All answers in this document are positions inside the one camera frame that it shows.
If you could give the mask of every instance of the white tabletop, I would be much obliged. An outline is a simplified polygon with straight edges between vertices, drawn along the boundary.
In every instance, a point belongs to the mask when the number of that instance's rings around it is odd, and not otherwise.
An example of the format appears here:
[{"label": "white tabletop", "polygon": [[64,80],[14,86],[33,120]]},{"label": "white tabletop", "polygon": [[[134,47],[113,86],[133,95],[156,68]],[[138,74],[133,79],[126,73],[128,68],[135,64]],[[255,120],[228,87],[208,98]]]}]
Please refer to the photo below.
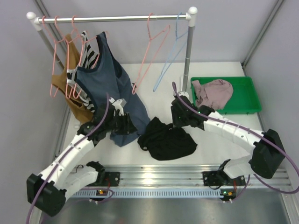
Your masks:
[{"label": "white tabletop", "polygon": [[[140,64],[122,65],[129,74],[131,81],[136,80]],[[179,87],[180,77],[184,73],[184,63],[174,63],[165,74],[156,92],[153,87],[158,78],[163,63],[155,63],[150,67],[148,74],[144,78],[137,91],[143,101],[149,118],[158,117],[161,122],[169,124],[171,118],[171,102],[174,100],[171,83],[175,81]],[[244,76],[239,62],[217,62],[217,63],[191,63],[189,79],[192,77],[240,77]],[[190,81],[188,82],[188,93],[192,101]],[[240,123],[252,129],[261,130],[261,125],[257,114],[226,115],[226,118]],[[79,127],[79,122],[73,114],[68,126],[64,148],[73,139]],[[106,137],[90,151],[79,164],[86,164],[89,161],[99,161],[102,165],[200,165],[200,164],[221,164],[226,159],[237,159],[248,153],[239,146],[218,136],[214,133],[202,131],[198,128],[184,127],[194,141],[198,144],[196,151],[189,156],[171,160],[157,161],[153,159],[149,152],[140,149],[137,140],[124,146],[118,147],[113,141]]]}]

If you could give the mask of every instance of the pink cloth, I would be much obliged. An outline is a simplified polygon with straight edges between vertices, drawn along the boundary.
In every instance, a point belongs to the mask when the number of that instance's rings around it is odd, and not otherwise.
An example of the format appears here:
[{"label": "pink cloth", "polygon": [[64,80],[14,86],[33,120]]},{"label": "pink cloth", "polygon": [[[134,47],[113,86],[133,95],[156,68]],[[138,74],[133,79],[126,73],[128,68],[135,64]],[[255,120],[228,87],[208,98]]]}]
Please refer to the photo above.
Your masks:
[{"label": "pink cloth", "polygon": [[225,107],[233,94],[233,86],[228,81],[216,79],[210,83],[201,85],[198,80],[192,82],[197,96],[196,106],[206,105],[215,110]]}]

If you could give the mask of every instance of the clothes rack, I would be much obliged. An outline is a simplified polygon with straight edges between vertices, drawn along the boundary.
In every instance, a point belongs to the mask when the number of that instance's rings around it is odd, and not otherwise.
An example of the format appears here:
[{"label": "clothes rack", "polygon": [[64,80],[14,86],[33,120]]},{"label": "clothes rack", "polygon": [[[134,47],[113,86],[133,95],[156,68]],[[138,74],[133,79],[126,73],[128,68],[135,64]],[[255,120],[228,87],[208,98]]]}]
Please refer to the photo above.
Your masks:
[{"label": "clothes rack", "polygon": [[[196,22],[196,14],[197,8],[190,7],[188,12],[185,15],[153,15],[150,17],[149,20],[182,20],[185,19],[189,21],[188,24],[188,37],[187,37],[187,47],[186,47],[186,57],[185,57],[185,68],[184,68],[184,75],[183,75],[183,84],[182,84],[182,91],[187,90],[188,84],[188,76],[189,76],[189,66],[190,66],[190,56],[191,56],[191,48],[192,48],[192,38],[193,38],[193,31],[195,28]],[[83,18],[74,18],[74,22],[113,22],[113,21],[146,21],[148,19],[148,15],[142,16],[112,16],[112,17],[83,17]],[[35,13],[28,12],[27,18],[31,21],[34,28],[37,30],[38,34],[42,38],[43,42],[47,46],[50,53],[54,56],[54,48],[50,41],[48,40],[46,34],[43,31],[42,27],[42,19],[37,17]],[[72,18],[57,18],[57,23],[71,23]],[[45,18],[44,23],[50,24],[54,23],[54,18]],[[59,59],[58,55],[56,55],[57,62],[59,66],[63,69],[64,66]]]}]

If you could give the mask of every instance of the blue tank top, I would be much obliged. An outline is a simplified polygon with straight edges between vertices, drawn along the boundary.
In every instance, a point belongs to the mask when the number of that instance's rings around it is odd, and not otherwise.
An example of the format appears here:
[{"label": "blue tank top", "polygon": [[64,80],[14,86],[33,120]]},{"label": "blue tank top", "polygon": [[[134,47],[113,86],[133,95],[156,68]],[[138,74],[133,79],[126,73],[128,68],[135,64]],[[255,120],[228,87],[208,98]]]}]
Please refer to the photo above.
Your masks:
[{"label": "blue tank top", "polygon": [[111,133],[110,139],[122,147],[145,133],[145,127],[150,122],[145,106],[138,95],[132,94],[131,80],[123,67],[115,60],[107,43],[106,34],[97,35],[100,57],[93,69],[78,67],[76,82],[90,97],[95,112],[99,105],[106,103],[106,92],[115,100],[126,100],[124,112],[128,112],[136,133],[129,135],[116,135]]}]

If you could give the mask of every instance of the plastic container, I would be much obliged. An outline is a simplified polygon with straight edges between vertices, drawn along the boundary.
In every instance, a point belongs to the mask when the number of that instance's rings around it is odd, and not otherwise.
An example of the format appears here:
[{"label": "plastic container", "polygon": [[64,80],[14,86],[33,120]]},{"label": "plastic container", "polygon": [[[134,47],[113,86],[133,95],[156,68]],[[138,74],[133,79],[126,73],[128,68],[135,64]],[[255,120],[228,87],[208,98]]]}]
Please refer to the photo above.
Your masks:
[{"label": "plastic container", "polygon": [[249,114],[262,110],[260,101],[250,77],[193,77],[191,78],[191,90],[193,103],[197,100],[192,81],[199,80],[200,84],[206,84],[216,79],[230,82],[234,92],[220,114]]}]

